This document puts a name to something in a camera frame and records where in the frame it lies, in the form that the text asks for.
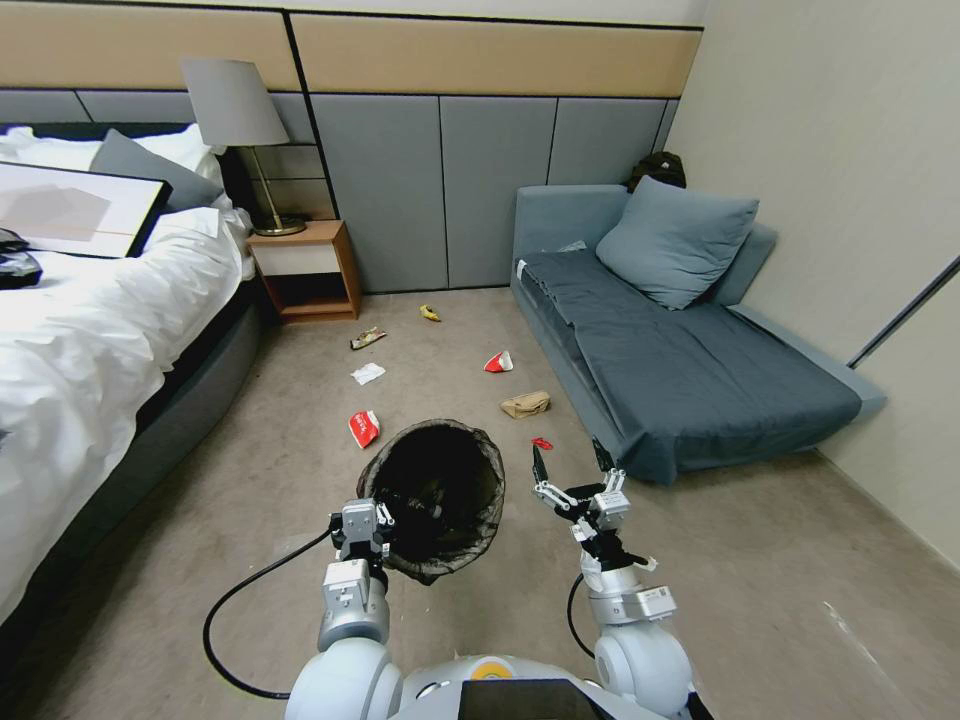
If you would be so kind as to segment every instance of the white duvet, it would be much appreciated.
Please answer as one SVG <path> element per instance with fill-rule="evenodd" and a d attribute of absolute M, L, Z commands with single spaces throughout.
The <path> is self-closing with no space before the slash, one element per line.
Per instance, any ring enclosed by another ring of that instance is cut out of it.
<path fill-rule="evenodd" d="M 162 216 L 139 258 L 36 253 L 0 291 L 0 621 L 133 440 L 136 414 L 236 291 L 243 211 Z"/>

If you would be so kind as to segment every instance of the backpack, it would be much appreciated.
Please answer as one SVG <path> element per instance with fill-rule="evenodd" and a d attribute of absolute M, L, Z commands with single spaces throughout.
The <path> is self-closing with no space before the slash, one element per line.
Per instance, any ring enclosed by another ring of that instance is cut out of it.
<path fill-rule="evenodd" d="M 687 186 L 687 176 L 683 173 L 683 162 L 680 156 L 663 150 L 647 155 L 634 165 L 630 179 L 623 183 L 627 186 L 627 192 L 636 190 L 637 184 L 645 175 L 667 185 L 682 188 Z"/>

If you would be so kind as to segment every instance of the gray sofa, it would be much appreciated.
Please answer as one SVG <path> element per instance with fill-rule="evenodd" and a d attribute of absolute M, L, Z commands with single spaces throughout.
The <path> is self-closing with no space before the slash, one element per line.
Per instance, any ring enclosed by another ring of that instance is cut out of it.
<path fill-rule="evenodd" d="M 521 188 L 511 287 L 587 431 L 631 476 L 666 484 L 810 448 L 883 406 L 853 370 L 741 304 L 769 228 L 685 310 L 610 273 L 594 248 L 627 198 L 619 185 Z"/>

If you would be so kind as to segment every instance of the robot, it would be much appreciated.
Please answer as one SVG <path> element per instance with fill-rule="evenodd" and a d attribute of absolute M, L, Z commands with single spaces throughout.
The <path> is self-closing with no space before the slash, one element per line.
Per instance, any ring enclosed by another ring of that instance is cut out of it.
<path fill-rule="evenodd" d="M 661 625 L 677 609 L 670 589 L 644 582 L 656 561 L 627 552 L 618 537 L 630 509 L 622 492 L 625 474 L 596 440 L 594 448 L 603 481 L 564 491 L 550 483 L 535 447 L 533 493 L 571 523 L 580 545 L 581 577 L 567 617 L 578 644 L 594 656 L 599 683 L 507 655 L 464 657 L 404 678 L 386 647 L 390 610 L 383 567 L 390 539 L 404 529 L 385 504 L 363 498 L 331 517 L 338 552 L 323 581 L 319 652 L 300 672 L 285 720 L 710 719 L 683 647 Z M 571 620 L 581 579 L 600 629 L 592 653 Z"/>

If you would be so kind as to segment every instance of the lamp base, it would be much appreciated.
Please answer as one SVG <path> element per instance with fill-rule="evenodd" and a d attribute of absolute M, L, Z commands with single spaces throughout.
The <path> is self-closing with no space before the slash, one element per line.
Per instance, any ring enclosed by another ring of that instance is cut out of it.
<path fill-rule="evenodd" d="M 253 231 L 264 237 L 280 237 L 281 235 L 295 235 L 306 229 L 307 223 L 301 218 L 282 217 L 280 218 L 280 227 L 267 225 L 266 227 L 254 227 Z"/>

